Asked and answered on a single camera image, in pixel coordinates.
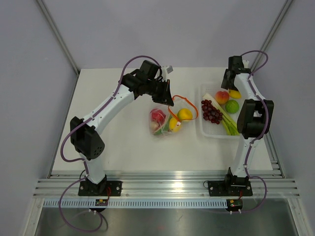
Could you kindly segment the red tomato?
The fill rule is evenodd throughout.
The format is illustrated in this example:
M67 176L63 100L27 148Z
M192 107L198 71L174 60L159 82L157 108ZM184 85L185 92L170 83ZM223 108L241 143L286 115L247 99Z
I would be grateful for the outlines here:
M150 117L152 121L163 123L165 121L166 114L161 109L152 109L150 111Z

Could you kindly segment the white garlic bulb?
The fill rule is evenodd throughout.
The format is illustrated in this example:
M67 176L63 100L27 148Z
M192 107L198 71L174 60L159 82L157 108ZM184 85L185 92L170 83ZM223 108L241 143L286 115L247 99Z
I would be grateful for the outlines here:
M158 130L159 127L160 127L160 125L159 125L156 121L152 121L152 122L150 123L150 128L151 128L152 130Z

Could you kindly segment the clear zip top bag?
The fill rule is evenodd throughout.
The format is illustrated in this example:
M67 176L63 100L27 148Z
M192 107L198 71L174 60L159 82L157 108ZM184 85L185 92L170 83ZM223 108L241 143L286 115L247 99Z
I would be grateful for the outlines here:
M180 95L174 95L172 97L172 99L173 99L173 102L174 102L174 106L159 105L159 106L156 106L156 107L153 108L153 109L161 109L166 114L165 121L163 123L158 123L160 125L160 127L166 122L169 123L169 120L172 117L174 117L177 121L179 121L179 119L177 117L177 113L182 108L187 108L187 109L189 109L192 112L193 119L190 120L190 121L193 121L193 120L198 118L199 112L198 112L197 107L190 100L188 100L186 97L183 97L183 96L180 96ZM188 121L188 122L181 122L181 128L184 127L190 121ZM152 120L151 120L150 112L149 112L149 131L153 135L153 132L155 130L152 130L150 128L150 123L151 122L152 122Z

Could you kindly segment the yellow orange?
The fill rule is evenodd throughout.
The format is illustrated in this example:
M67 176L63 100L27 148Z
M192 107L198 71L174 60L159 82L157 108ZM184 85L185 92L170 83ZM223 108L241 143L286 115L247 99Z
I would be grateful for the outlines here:
M193 119L192 112L187 108L182 108L178 111L177 117L180 122L188 122Z
M240 98L242 98L241 93L239 91L236 91L236 90L230 89L228 91L228 94L233 99L240 99Z

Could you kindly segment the watermelon slice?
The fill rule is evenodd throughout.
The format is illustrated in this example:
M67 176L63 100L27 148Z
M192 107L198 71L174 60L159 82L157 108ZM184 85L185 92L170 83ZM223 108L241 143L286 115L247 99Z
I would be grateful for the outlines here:
M161 127L159 127L156 131L153 132L153 135L168 135L172 131L169 128L169 123L164 123Z

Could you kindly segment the yellow lemon front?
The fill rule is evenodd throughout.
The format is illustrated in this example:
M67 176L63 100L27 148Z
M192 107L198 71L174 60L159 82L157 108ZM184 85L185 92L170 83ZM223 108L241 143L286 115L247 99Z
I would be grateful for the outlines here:
M177 121L174 117L169 120L169 130L171 132L178 132L181 129L181 122Z

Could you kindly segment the yellow orange top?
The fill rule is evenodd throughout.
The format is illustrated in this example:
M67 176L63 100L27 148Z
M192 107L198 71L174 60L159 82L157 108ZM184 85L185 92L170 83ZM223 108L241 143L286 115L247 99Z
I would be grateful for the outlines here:
M236 91L236 90L230 89L228 91L228 94L233 99L240 99L240 98L242 98L241 93L239 91Z

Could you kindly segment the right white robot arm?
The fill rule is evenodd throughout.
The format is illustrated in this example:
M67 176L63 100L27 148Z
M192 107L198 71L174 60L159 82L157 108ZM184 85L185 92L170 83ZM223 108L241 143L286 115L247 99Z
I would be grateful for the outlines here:
M265 99L259 92L253 81L253 73L244 67L241 56L229 57L221 87L239 91L244 103L237 119L240 133L237 153L220 184L219 195L252 196L249 167L259 141L269 131L274 102Z

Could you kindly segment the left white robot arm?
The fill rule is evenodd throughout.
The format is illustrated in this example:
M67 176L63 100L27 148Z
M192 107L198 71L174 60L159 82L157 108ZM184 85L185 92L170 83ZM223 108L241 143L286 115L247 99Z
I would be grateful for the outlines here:
M118 89L84 118L70 121L70 142L83 158L86 177L79 188L80 196L100 196L107 193L109 184L100 155L105 143L100 137L108 123L139 96L149 95L158 104L173 106L168 74L172 66L161 67L144 60L140 68L123 73Z

